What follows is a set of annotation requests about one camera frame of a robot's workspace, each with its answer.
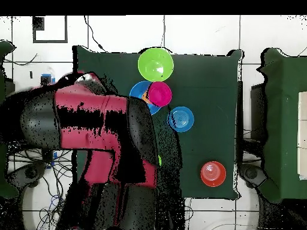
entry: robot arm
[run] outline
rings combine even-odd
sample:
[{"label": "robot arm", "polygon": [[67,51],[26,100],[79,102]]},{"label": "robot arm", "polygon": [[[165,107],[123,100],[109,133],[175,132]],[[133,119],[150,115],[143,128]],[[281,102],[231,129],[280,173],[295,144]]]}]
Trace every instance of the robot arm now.
[{"label": "robot arm", "polygon": [[0,114],[15,117],[3,143],[88,150],[56,230],[154,230],[158,154],[145,102],[109,94],[93,73],[72,73],[9,96]]}]

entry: small green object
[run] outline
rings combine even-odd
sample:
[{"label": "small green object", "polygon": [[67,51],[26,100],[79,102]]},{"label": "small green object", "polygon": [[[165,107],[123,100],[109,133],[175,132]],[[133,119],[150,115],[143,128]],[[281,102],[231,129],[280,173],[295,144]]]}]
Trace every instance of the small green object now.
[{"label": "small green object", "polygon": [[161,166],[161,164],[162,164],[162,160],[161,160],[160,155],[158,155],[158,158],[159,158],[159,166]]},{"label": "small green object", "polygon": [[146,80],[151,82],[164,81],[171,76],[174,70],[174,62],[165,49],[150,48],[140,55],[137,67]]}]

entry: green cloth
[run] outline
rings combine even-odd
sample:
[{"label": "green cloth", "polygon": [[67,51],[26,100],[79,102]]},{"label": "green cloth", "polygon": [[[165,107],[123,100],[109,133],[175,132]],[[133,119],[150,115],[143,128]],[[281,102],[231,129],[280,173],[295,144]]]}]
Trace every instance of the green cloth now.
[{"label": "green cloth", "polygon": [[[94,53],[77,46],[74,68],[93,71],[118,94],[128,96],[131,88],[144,80],[137,68],[138,53]],[[158,171],[159,189],[180,187],[182,197],[236,199],[233,190],[234,127],[237,101],[237,67],[240,50],[229,56],[172,55],[174,71],[165,82],[173,98],[152,116],[158,154],[162,167]],[[193,127],[177,134],[167,124],[169,111],[188,107],[194,114]],[[225,182],[206,186],[200,170],[208,161],[219,161],[226,170]]]},{"label": "green cloth", "polygon": [[270,202],[307,198],[307,181],[297,173],[298,103],[299,92],[307,91],[306,69],[307,57],[284,56],[278,49],[263,53],[268,134],[264,168],[269,179],[260,192]]}]

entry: wire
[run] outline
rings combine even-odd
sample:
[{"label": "wire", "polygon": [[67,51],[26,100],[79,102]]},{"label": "wire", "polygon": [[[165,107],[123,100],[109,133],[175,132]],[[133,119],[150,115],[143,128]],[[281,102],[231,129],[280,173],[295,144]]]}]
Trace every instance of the wire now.
[{"label": "wire", "polygon": [[305,47],[304,50],[302,52],[300,52],[297,56],[300,56],[300,54],[302,54],[306,49],[307,49],[307,47]]},{"label": "wire", "polygon": [[103,51],[105,51],[105,49],[102,47],[102,45],[100,45],[95,39],[94,39],[94,32],[93,32],[93,29],[92,27],[87,23],[86,21],[86,17],[84,16],[84,21],[85,23],[87,24],[87,26],[89,27],[89,29],[92,31],[92,38],[93,40],[97,43],[97,45],[99,46],[100,49],[102,49]]},{"label": "wire", "polygon": [[163,15],[163,34],[162,34],[160,47],[162,47],[162,42],[163,42],[163,38],[164,38],[164,33],[165,33],[164,28],[165,28],[165,15]]},{"label": "wire", "polygon": [[[62,154],[57,157],[57,159],[62,158],[63,156],[65,156],[66,154],[68,154],[70,151],[64,152],[62,151]],[[35,162],[42,162],[43,160],[33,160],[27,151],[25,151],[26,156],[21,155],[21,157],[24,158],[28,158],[31,161],[29,161],[29,163],[35,163]],[[50,185],[49,182],[46,180],[45,177],[42,177],[43,180],[46,182],[47,185],[47,189],[48,189],[48,193],[51,196],[51,201],[50,201],[50,205],[48,210],[45,208],[42,208],[40,210],[40,222],[37,225],[36,230],[42,230],[44,225],[47,225],[48,230],[51,230],[51,226],[55,226],[57,224],[57,220],[55,219],[55,214],[60,214],[61,210],[64,207],[64,199],[63,199],[63,195],[64,195],[64,188],[63,185],[60,181],[60,178],[64,175],[66,177],[71,177],[66,175],[65,173],[67,171],[71,172],[71,169],[68,168],[68,166],[72,166],[72,165],[63,165],[61,164],[62,161],[56,161],[56,164],[61,166],[61,168],[58,170],[56,169],[53,165],[50,165],[53,169],[53,173],[55,175],[55,179],[56,179],[56,195],[53,195],[50,191]],[[42,212],[46,212],[47,214],[45,216],[41,216]]]},{"label": "wire", "polygon": [[193,209],[190,207],[190,206],[185,206],[185,207],[188,207],[191,211],[192,211],[192,215],[191,215],[191,217],[189,217],[189,219],[186,219],[185,221],[187,221],[187,220],[190,220],[192,217],[193,217],[193,215],[194,215],[194,211],[193,211]]},{"label": "wire", "polygon": [[232,224],[232,223],[227,223],[227,224],[222,224],[222,225],[219,225],[219,226],[216,226],[215,228],[212,228],[211,230],[214,230],[216,228],[219,228],[220,226],[226,226],[226,225],[235,225],[235,226],[252,226],[254,228],[260,228],[260,229],[282,229],[282,228],[262,228],[260,226],[254,226],[254,225],[241,225],[241,224]]},{"label": "wire", "polygon": [[10,61],[10,60],[8,60],[8,59],[4,59],[4,60],[6,60],[7,62],[16,64],[16,65],[24,66],[24,65],[29,65],[31,62],[33,62],[33,60],[34,60],[36,57],[37,57],[37,53],[36,53],[36,55],[32,58],[32,60],[30,60],[30,61],[27,62],[27,63],[15,63],[15,62]]}]

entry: black cable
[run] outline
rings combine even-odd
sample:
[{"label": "black cable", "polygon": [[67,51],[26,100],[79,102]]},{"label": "black cable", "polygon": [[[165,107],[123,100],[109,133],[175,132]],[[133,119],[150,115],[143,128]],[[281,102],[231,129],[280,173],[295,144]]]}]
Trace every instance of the black cable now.
[{"label": "black cable", "polygon": [[190,207],[190,206],[185,206],[185,207],[188,207],[191,211],[192,211],[192,215],[191,215],[191,217],[189,217],[189,219],[186,219],[185,221],[187,221],[187,220],[190,220],[192,217],[193,217],[193,215],[194,215],[194,211],[193,211],[193,209]]},{"label": "black cable", "polygon": [[15,62],[10,61],[10,60],[8,60],[8,59],[4,59],[4,60],[6,60],[7,62],[16,64],[16,65],[24,66],[24,65],[29,65],[31,62],[33,62],[33,60],[34,60],[36,57],[37,57],[37,53],[36,53],[36,55],[32,58],[32,60],[30,60],[30,61],[27,62],[27,63],[15,63]]},{"label": "black cable", "polygon": [[94,32],[93,32],[93,29],[92,27],[87,23],[86,21],[86,17],[84,16],[84,21],[85,23],[87,24],[87,26],[89,27],[89,29],[92,31],[92,38],[93,40],[97,43],[97,45],[99,46],[100,49],[102,49],[103,51],[105,51],[105,49],[102,47],[102,45],[100,45],[95,39],[94,39]]},{"label": "black cable", "polygon": [[162,42],[163,42],[163,38],[164,38],[164,22],[165,22],[165,15],[163,15],[163,34],[162,34],[160,47],[162,47]]}]

